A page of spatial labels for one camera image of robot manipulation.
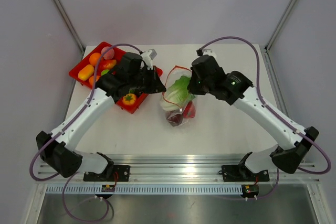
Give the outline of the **green lettuce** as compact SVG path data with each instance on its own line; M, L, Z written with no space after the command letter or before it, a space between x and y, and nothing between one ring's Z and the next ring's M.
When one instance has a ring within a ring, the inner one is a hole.
M190 77L181 76L167 88L160 101L160 106L164 111L178 110L182 108L186 102L194 99L194 96L190 94L187 89L190 80Z

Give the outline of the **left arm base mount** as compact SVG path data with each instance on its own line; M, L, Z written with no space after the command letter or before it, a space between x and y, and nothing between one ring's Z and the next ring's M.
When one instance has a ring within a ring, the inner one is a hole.
M129 165L113 165L107 167L101 174L85 173L84 182L128 182L130 177Z

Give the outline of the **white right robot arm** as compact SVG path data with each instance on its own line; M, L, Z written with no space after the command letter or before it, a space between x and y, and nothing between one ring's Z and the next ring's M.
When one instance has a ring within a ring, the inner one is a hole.
M203 55L192 62L192 77L188 85L195 95L213 95L216 99L246 113L267 131L277 145L261 152L247 153L239 162L238 173L244 180L252 179L258 172L278 168L293 174L309 151L311 144L304 139L315 139L319 132L314 127L296 124L277 108L266 107L258 97L257 88L239 71L225 73L213 56Z

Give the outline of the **red bell pepper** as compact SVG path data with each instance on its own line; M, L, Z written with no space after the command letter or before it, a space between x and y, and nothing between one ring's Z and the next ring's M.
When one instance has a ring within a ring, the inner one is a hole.
M194 118L196 115L196 108L192 101L190 101L187 106L185 107L182 116L185 119L191 119Z

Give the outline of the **dark red apple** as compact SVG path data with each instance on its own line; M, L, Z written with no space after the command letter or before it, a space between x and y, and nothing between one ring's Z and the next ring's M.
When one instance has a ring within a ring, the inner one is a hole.
M171 126L179 126L183 122L183 116L179 113L169 113L166 117L166 120L170 123Z

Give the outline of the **clear zip bag orange zipper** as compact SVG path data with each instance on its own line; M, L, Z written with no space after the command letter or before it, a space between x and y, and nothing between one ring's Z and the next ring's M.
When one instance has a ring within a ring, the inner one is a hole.
M182 66L175 66L167 75L160 107L172 127L178 127L196 116L196 96L187 89L191 77L191 70Z

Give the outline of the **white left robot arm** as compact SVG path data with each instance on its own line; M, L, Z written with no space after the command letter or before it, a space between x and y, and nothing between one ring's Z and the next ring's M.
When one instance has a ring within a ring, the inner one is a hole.
M102 153L83 153L76 147L94 122L131 90L145 94L166 90L152 60L156 51L125 53L120 62L102 75L81 106L50 133L40 132L36 142L41 159L59 175L89 173L102 181L113 176L114 162Z

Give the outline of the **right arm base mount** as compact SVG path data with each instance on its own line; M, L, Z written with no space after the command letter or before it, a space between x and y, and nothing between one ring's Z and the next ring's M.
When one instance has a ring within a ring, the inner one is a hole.
M222 175L224 182L269 182L267 170L258 173L252 173L245 166L223 165L218 171Z

